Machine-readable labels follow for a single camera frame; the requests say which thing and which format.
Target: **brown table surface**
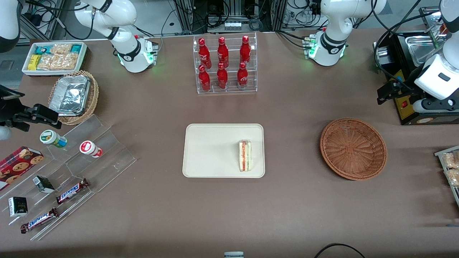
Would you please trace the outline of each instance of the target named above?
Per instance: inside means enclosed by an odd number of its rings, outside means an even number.
[[[369,258],[458,257],[459,229],[445,225],[459,223],[459,209],[433,155],[458,144],[458,126],[401,126],[391,101],[377,105],[385,78],[371,44],[382,32],[355,30],[332,67],[305,60],[275,33],[258,33],[255,95],[198,95],[192,37],[165,38],[158,65],[139,74],[120,65],[110,42],[87,41],[84,68],[100,87],[95,113],[139,160],[40,241],[1,217],[0,257],[313,257],[332,242]],[[46,104],[55,81],[24,76],[22,102]],[[376,178],[349,181],[323,161],[320,133],[342,117],[370,123],[386,141],[387,165]],[[184,177],[191,123],[261,124],[264,177]],[[38,135],[47,128],[14,130],[0,157],[23,145],[44,148]],[[321,258],[358,257],[333,248]]]

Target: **coca-cola bottle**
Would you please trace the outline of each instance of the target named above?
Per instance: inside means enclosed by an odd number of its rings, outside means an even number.
[[[209,48],[206,46],[206,41],[203,38],[198,40],[199,43],[199,59],[201,64],[206,66],[207,69],[212,67],[212,62],[210,61],[210,52]]]
[[[249,45],[249,36],[242,36],[242,45],[241,50],[239,51],[241,55],[241,62],[250,63],[250,45]]]
[[[199,82],[203,91],[210,91],[210,77],[204,65],[199,66]]]
[[[225,38],[218,38],[218,44],[218,62],[223,62],[223,65],[225,66],[225,68],[227,68],[228,66],[230,66],[230,57],[228,47],[225,44]]]
[[[239,70],[237,71],[237,87],[240,90],[245,90],[247,87],[247,76],[248,72],[246,69],[246,63],[241,62],[239,64]]]
[[[225,90],[228,83],[228,72],[226,72],[225,65],[223,62],[218,63],[218,86],[220,89]]]

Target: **red cookie box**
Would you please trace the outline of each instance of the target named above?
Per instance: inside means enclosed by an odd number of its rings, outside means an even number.
[[[43,159],[41,152],[22,146],[0,161],[0,191]]]

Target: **brown wicker basket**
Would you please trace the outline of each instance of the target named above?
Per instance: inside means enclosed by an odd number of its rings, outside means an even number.
[[[368,180],[386,165],[387,149],[369,124],[341,118],[328,124],[320,137],[320,151],[330,168],[351,180]]]
[[[78,71],[78,72],[66,74],[64,75],[64,77],[78,76],[78,75],[87,76],[91,80],[88,100],[86,102],[86,111],[84,112],[82,116],[79,116],[79,117],[59,117],[58,120],[61,121],[63,124],[77,125],[79,123],[84,122],[94,113],[95,107],[97,106],[97,98],[99,97],[99,86],[97,85],[97,82],[95,81],[94,77],[90,73],[86,71]],[[54,87],[51,90],[50,97],[48,98],[48,105],[51,103],[51,99],[53,98],[54,90],[56,89],[56,85],[57,85],[57,82],[54,84]]]

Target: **clear acrylic bottle rack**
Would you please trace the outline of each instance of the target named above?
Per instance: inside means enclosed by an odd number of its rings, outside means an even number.
[[[250,62],[247,64],[247,87],[245,90],[240,90],[237,87],[237,71],[239,70],[240,54],[239,50],[242,45],[242,36],[249,36],[250,51]],[[195,74],[196,74],[196,88],[198,94],[207,93],[241,93],[241,92],[256,92],[258,90],[257,80],[257,35],[255,33],[245,34],[224,34],[226,46],[229,50],[229,66],[226,68],[228,72],[228,87],[225,90],[220,89],[218,86],[218,38],[222,35],[201,35],[193,38],[193,57],[195,62]],[[199,70],[198,67],[201,64],[199,59],[199,44],[198,39],[204,38],[206,40],[206,46],[210,51],[210,60],[212,67],[207,69],[207,73],[210,76],[210,91],[203,91],[201,84],[199,83]]]
[[[92,115],[64,136],[67,138],[67,145],[64,148],[47,146],[43,151],[44,164],[42,165],[43,162],[39,163],[41,167],[38,169],[33,167],[22,176],[24,177],[22,181],[10,186],[11,189],[0,196],[1,215],[7,217],[10,216],[8,198],[19,196],[27,199],[28,214],[24,217],[13,217],[9,223],[9,225],[17,227],[18,234],[21,234],[22,224],[38,218],[53,207],[57,207],[60,215],[58,218],[51,219],[45,225],[37,226],[24,234],[24,238],[40,240],[137,160],[116,139],[110,131],[110,126],[107,126],[96,115]],[[84,140],[93,141],[99,148],[103,149],[103,155],[99,158],[93,158],[82,154],[79,151],[79,145]],[[46,177],[54,186],[54,192],[46,194],[38,191],[32,181],[37,175]],[[72,188],[83,178],[86,178],[90,185],[70,200],[57,205],[56,197]]]

